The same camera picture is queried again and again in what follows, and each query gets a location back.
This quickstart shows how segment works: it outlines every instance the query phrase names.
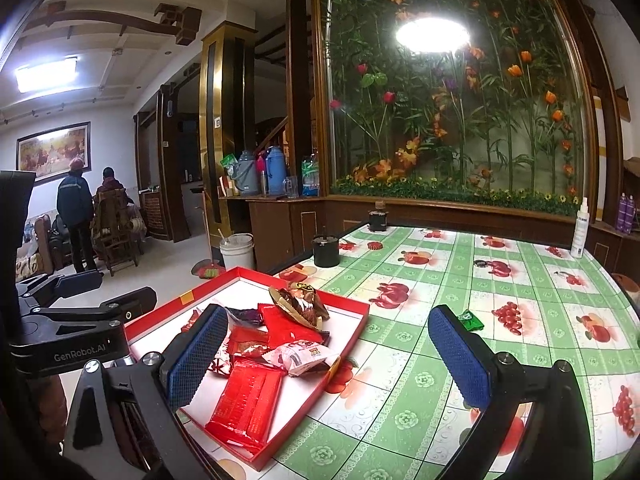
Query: black pants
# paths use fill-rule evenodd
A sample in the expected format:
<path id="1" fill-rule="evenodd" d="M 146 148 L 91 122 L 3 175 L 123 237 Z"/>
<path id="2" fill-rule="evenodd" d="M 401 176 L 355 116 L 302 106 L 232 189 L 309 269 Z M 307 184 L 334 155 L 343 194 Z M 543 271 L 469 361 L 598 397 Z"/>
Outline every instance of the black pants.
<path id="1" fill-rule="evenodd" d="M 71 261 L 76 272 L 84 272 L 82 257 L 86 261 L 86 270 L 97 270 L 94 262 L 94 249 L 91 244 L 91 229 L 89 222 L 69 227 L 69 242 L 71 243 Z"/>

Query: wooden chair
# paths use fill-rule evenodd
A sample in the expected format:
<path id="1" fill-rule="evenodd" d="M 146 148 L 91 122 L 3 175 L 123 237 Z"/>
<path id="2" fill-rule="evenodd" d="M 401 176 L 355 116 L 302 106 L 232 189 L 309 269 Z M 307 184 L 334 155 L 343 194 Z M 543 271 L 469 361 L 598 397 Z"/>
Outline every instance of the wooden chair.
<path id="1" fill-rule="evenodd" d="M 98 193 L 95 217 L 92 222 L 92 238 L 98 254 L 113 276 L 113 266 L 133 262 L 138 266 L 138 256 L 132 238 L 132 224 L 127 212 L 126 192 L 116 189 Z"/>

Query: framed painting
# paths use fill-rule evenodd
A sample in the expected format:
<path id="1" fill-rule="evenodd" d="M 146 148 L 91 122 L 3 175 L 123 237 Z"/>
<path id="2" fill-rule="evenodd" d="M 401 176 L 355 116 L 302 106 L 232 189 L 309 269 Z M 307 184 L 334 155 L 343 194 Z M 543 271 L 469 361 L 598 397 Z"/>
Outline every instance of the framed painting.
<path id="1" fill-rule="evenodd" d="M 34 171 L 36 185 L 63 178 L 76 156 L 84 160 L 84 171 L 91 170 L 91 123 L 78 123 L 39 132 L 18 139 L 16 169 Z"/>

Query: tabletop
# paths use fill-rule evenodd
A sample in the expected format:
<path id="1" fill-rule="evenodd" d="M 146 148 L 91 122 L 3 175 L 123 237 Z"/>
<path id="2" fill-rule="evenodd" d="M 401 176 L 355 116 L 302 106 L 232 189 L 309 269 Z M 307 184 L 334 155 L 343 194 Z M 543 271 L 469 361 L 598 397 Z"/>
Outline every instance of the tabletop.
<path id="1" fill-rule="evenodd" d="M 320 269 L 310 258 L 278 275 L 369 302 L 369 319 L 350 361 L 267 468 L 223 459 L 238 480 L 435 478 L 478 417 L 428 337 L 429 311 L 442 303 L 476 314 L 484 324 L 476 333 L 495 352 L 522 364 L 571 363 L 595 479 L 615 469 L 640 432 L 640 322 L 587 252 L 575 260 L 561 248 L 504 238 L 363 226 L 341 238 L 338 266 Z M 520 321 L 500 316 L 504 306 Z M 632 400 L 631 419 L 613 413 L 621 395 Z M 508 466 L 529 409 L 518 410 L 488 479 Z"/>

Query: knit hat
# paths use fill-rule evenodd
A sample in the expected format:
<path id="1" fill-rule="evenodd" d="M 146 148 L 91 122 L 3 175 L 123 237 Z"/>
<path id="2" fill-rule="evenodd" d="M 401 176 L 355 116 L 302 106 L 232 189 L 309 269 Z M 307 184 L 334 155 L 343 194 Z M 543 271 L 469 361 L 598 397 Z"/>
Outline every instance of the knit hat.
<path id="1" fill-rule="evenodd" d="M 79 156 L 76 156 L 76 158 L 71 161 L 71 164 L 69 164 L 69 169 L 71 171 L 82 170 L 82 168 L 84 168 L 84 160 L 82 160 Z"/>

